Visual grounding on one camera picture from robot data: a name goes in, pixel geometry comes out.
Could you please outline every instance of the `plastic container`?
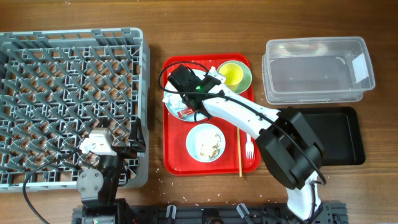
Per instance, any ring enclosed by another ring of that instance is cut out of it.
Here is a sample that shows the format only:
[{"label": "plastic container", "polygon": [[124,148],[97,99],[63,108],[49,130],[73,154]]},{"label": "plastic container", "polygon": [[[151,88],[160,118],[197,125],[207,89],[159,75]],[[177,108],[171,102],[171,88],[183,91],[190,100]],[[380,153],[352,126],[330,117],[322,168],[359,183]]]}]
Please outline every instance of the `plastic container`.
[{"label": "plastic container", "polygon": [[[173,62],[179,61],[194,61],[199,62],[211,68],[214,66],[218,68],[222,63],[230,60],[237,60],[244,63],[250,68],[248,59],[241,54],[211,54],[211,55],[183,55],[170,57],[163,64],[163,68]],[[173,69],[179,65],[171,66],[165,74],[169,74]],[[203,70],[198,65],[186,64],[192,69]],[[162,77],[162,84],[167,83],[167,76]],[[246,91],[240,94],[241,96],[254,101],[253,87],[250,86]],[[192,158],[185,148],[185,140],[189,131],[203,123],[213,124],[221,130],[225,137],[225,150],[222,156],[216,161],[203,163],[198,162]],[[201,121],[199,123],[186,122],[176,118],[172,115],[165,104],[163,103],[163,160],[164,166],[173,175],[187,176],[187,175],[212,175],[212,174],[232,174],[239,173],[238,162],[238,142],[236,140],[238,134],[236,127],[221,119],[211,118],[209,121]],[[242,169],[243,172],[254,171],[262,161],[260,152],[254,144],[254,159],[247,159],[244,153],[246,143],[246,134],[241,131],[241,149],[242,149]]]},{"label": "plastic container", "polygon": [[270,40],[262,58],[267,101],[273,105],[359,101],[375,87],[360,37]]},{"label": "plastic container", "polygon": [[[99,118],[113,144],[141,119],[146,152],[126,161],[126,187],[148,180],[149,47],[138,28],[0,33],[0,192],[18,192],[28,171],[78,148]],[[38,171],[27,189],[75,189],[93,154]]]}]

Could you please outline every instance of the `wooden table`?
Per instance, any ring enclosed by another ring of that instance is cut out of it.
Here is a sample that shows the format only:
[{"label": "wooden table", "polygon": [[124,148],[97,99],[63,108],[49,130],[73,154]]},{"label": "wooden table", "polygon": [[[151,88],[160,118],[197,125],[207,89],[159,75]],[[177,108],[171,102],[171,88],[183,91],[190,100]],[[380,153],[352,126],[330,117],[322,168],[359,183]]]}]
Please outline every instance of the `wooden table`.
[{"label": "wooden table", "polygon": [[[261,57],[268,40],[363,37],[373,63],[376,88],[357,103],[311,106],[356,109],[366,162],[361,166],[322,167],[328,184],[320,187],[319,194],[324,201],[347,203],[351,223],[398,222],[397,1],[15,2],[20,4],[0,4],[1,32],[107,27],[139,27],[144,32],[151,51],[150,171],[142,188],[119,190],[118,197],[125,197],[130,205],[287,201],[285,188],[263,163],[244,178],[238,174],[174,177],[167,173],[162,162],[162,93],[156,86],[167,58],[241,52],[252,64],[256,102],[269,106],[262,94],[261,73]],[[77,190],[29,193],[29,197],[50,223],[69,223],[72,209],[81,205]],[[1,194],[0,201],[0,223],[39,223],[22,194]]]}]

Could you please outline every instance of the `green bowl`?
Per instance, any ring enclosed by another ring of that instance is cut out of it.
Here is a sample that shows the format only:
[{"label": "green bowl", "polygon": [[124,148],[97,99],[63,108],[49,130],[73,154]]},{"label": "green bowl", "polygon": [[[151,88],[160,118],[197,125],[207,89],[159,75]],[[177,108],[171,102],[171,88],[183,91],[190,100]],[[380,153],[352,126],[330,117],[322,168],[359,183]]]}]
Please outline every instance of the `green bowl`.
[{"label": "green bowl", "polygon": [[252,80],[252,75],[251,75],[251,71],[250,68],[248,66],[246,66],[244,63],[239,62],[239,61],[235,61],[235,60],[231,60],[231,61],[227,61],[222,63],[218,68],[217,68],[217,72],[220,72],[220,68],[225,65],[226,63],[234,63],[236,65],[239,65],[242,70],[243,70],[243,78],[241,83],[239,84],[239,86],[237,87],[237,89],[234,91],[237,94],[243,93],[244,91],[246,91],[250,85],[251,85],[251,80]]}]

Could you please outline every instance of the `dish rack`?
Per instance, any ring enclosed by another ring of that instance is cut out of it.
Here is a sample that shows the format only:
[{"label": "dish rack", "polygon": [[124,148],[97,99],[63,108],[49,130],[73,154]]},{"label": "dish rack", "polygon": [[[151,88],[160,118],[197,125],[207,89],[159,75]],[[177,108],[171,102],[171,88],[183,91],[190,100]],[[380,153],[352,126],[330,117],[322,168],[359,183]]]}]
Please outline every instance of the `dish rack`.
[{"label": "dish rack", "polygon": [[[0,192],[19,192],[27,173],[77,149],[101,118],[127,146],[141,119],[147,150],[125,161],[120,182],[147,182],[150,51],[138,28],[0,33]],[[74,154],[37,172],[27,189],[75,189],[94,154]]]}]

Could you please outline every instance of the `red tray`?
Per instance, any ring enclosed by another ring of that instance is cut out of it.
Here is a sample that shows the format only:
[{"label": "red tray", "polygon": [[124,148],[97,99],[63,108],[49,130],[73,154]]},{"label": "red tray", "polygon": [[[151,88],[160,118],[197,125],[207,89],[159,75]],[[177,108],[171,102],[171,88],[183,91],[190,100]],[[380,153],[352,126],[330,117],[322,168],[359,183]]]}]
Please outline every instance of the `red tray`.
[{"label": "red tray", "polygon": [[[229,60],[237,60],[243,62],[250,68],[249,60],[242,54],[213,54],[213,55],[184,55],[170,57],[163,64],[163,69],[173,62],[178,61],[194,61],[206,66],[218,68],[222,63]],[[162,77],[163,86],[167,83],[167,76],[170,72],[177,68],[178,65],[170,67]],[[198,65],[186,64],[192,69],[203,70]],[[241,96],[254,101],[252,85]],[[194,160],[185,147],[185,140],[189,131],[200,123],[214,124],[219,127],[225,136],[226,147],[223,155],[214,162],[202,163]],[[169,113],[163,103],[163,156],[164,166],[174,175],[209,175],[209,174],[230,174],[239,172],[238,163],[238,141],[236,127],[231,123],[220,119],[212,118],[209,121],[201,121],[199,123],[181,121]],[[243,172],[252,172],[260,164],[260,152],[254,143],[254,159],[246,159],[245,144],[246,133],[241,131],[241,154]]]}]

